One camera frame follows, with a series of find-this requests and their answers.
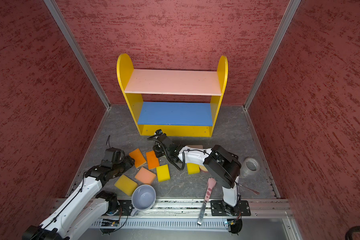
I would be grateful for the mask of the orange sponge yellow base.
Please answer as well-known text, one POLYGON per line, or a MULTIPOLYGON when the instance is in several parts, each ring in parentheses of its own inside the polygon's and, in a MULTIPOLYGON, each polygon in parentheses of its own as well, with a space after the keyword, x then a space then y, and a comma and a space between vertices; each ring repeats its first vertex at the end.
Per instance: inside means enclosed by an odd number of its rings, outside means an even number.
POLYGON ((146 152, 148 169, 153 170, 160 166, 159 159, 156 157, 154 151, 146 152))
POLYGON ((145 157, 143 156, 141 150, 139 148, 129 153, 129 156, 135 160, 135 167, 138 169, 144 164, 147 163, 145 157))

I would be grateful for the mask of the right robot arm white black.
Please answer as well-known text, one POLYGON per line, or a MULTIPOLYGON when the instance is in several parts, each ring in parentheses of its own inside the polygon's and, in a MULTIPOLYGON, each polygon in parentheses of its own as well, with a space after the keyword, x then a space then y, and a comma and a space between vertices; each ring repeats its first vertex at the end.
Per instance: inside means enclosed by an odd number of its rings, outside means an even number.
POLYGON ((222 186, 224 203, 231 207, 238 204, 237 181, 242 165, 237 155, 228 152, 220 145, 209 149, 177 145, 161 132, 148 137, 147 140, 154 142, 153 150, 157 158, 165 157, 179 171, 182 171, 186 164, 204 166, 212 178, 222 186))

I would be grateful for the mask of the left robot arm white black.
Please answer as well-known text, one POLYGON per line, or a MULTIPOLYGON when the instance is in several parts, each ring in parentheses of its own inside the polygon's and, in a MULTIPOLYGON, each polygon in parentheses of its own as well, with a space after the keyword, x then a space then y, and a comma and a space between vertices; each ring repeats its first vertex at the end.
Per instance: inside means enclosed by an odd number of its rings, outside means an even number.
POLYGON ((122 216, 117 194, 103 191, 111 179, 121 176, 135 164, 130 156, 103 160, 83 174, 76 190, 39 226, 30 226, 23 240, 77 240, 101 216, 122 216))

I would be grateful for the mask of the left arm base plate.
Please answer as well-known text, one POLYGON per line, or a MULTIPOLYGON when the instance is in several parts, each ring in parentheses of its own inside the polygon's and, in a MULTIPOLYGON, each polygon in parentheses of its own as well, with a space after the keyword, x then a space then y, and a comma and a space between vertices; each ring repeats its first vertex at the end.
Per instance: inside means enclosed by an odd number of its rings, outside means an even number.
POLYGON ((107 216, 130 216, 133 209, 131 200, 112 200, 106 212, 107 216))

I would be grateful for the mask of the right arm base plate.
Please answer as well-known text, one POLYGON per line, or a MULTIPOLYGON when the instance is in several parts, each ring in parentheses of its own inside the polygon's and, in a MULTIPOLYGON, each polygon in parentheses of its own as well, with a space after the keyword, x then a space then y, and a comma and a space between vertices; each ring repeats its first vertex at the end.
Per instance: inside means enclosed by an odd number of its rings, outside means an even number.
POLYGON ((251 210, 248 201, 240 200, 234 207, 226 204, 223 200, 210 201, 212 216, 248 217, 251 210))

